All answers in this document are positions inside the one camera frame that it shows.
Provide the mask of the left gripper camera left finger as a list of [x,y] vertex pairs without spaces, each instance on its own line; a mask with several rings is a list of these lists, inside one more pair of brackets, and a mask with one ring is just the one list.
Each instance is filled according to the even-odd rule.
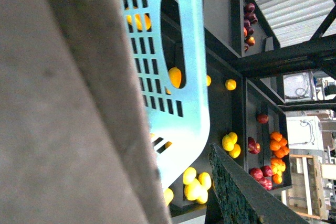
[[1,0],[1,223],[170,223],[119,0]]

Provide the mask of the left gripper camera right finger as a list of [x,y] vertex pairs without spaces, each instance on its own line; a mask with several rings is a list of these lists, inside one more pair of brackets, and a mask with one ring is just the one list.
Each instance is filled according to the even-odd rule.
[[209,195],[205,223],[306,223],[217,144],[209,147],[215,189]]

